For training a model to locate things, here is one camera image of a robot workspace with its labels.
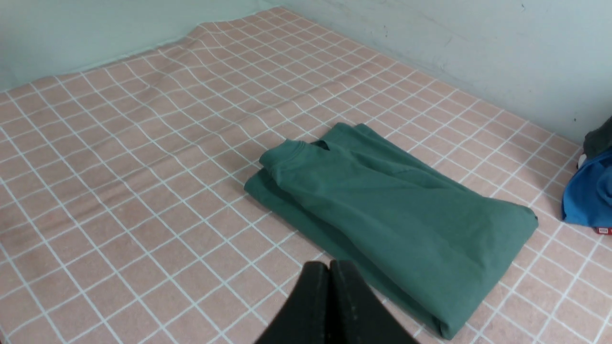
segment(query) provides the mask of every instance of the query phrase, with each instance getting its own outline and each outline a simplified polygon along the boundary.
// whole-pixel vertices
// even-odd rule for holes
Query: white wall
[[[610,0],[272,0],[575,141],[612,115]]]
[[[261,0],[0,0],[0,92],[270,7]]]

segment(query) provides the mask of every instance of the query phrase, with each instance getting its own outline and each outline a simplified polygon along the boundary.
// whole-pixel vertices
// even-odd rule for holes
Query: grid pattern
[[[242,186],[337,122],[539,216],[452,343],[612,343],[612,237],[558,220],[578,145],[282,8],[0,93],[0,340],[251,343],[330,257]]]

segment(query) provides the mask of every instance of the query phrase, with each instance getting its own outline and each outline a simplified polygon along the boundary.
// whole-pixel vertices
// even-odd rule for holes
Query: green fabric
[[[448,339],[537,227],[529,208],[478,195],[363,124],[259,161],[252,197]]]
[[[612,117],[601,127],[586,134],[583,147],[587,159],[593,159],[612,147]]]

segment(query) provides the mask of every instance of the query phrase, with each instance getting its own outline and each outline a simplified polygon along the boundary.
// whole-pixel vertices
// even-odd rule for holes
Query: mattress
[[[301,265],[331,257],[244,182],[338,122],[539,216],[452,343],[612,335],[612,241],[558,220],[577,144],[276,8],[0,93],[0,341],[253,342]]]

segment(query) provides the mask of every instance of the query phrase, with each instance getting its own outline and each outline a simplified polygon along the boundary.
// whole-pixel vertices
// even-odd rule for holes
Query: folded shirt
[[[537,227],[526,207],[480,196],[366,125],[262,155],[245,190],[444,338],[452,338]]]

